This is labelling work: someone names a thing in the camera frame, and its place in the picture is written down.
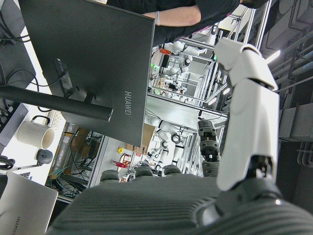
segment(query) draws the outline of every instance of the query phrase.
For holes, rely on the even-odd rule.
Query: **white desk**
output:
[[[25,28],[21,35],[27,35],[27,34],[28,33],[27,33],[26,28]],[[36,71],[36,77],[38,79],[39,84],[47,85],[47,82],[46,82],[46,80],[42,74],[42,69],[40,67],[39,61],[37,59],[37,56],[35,54],[35,51],[34,51],[34,48],[31,44],[31,42],[25,43],[25,47],[26,47],[28,55],[31,59],[31,62],[33,64],[33,67]],[[37,86],[30,84],[27,87],[27,89],[36,91]],[[40,92],[51,94],[51,91],[48,87],[40,87]],[[31,120],[36,115],[47,116],[47,114],[48,114],[48,113],[40,112],[37,109],[37,106],[25,104],[25,107],[28,109],[28,114],[24,120]],[[64,123],[63,123],[63,125],[60,125],[59,130],[55,130],[54,141],[51,144],[51,146],[48,148],[48,150],[50,150],[53,153],[53,155],[56,152],[60,137],[62,135],[63,127],[65,125],[65,122],[66,121],[64,120]],[[37,160],[36,160],[37,151],[38,151],[38,148],[19,142],[16,139],[16,133],[15,133],[15,135],[13,136],[13,138],[11,139],[11,141],[9,142],[7,147],[4,148],[2,155],[5,155],[10,159],[13,158],[15,160],[14,167],[22,167],[22,166],[37,164]],[[32,176],[31,180],[35,181],[41,185],[44,185],[46,182],[51,164],[52,164],[52,162],[50,164],[44,164],[42,166],[37,166],[37,167],[29,168],[29,169],[19,170],[18,173],[20,174],[20,173],[24,173],[24,172],[31,172],[31,176]]]

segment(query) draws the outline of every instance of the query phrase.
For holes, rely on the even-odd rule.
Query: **keyboard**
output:
[[[49,126],[52,127],[54,130],[58,130],[61,125],[63,129],[65,119],[62,116],[60,111],[56,111],[56,110],[50,111],[48,114],[48,118],[50,118]]]

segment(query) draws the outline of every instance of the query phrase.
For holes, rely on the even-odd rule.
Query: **laptop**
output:
[[[0,235],[44,235],[58,192],[13,172],[1,185]]]

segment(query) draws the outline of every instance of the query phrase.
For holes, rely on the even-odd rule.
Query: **computer monitor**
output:
[[[51,102],[38,96],[40,105],[63,111],[70,123],[141,146],[154,20],[87,0],[19,3],[44,77],[53,83],[62,76],[50,86],[52,94],[113,113],[108,122],[88,107],[89,117],[64,112],[72,110],[66,98]]]

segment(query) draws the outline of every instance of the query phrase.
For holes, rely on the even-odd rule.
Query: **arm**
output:
[[[145,16],[156,18],[156,12],[145,13]],[[191,26],[201,20],[201,12],[197,5],[177,7],[159,12],[160,25],[162,26]]]

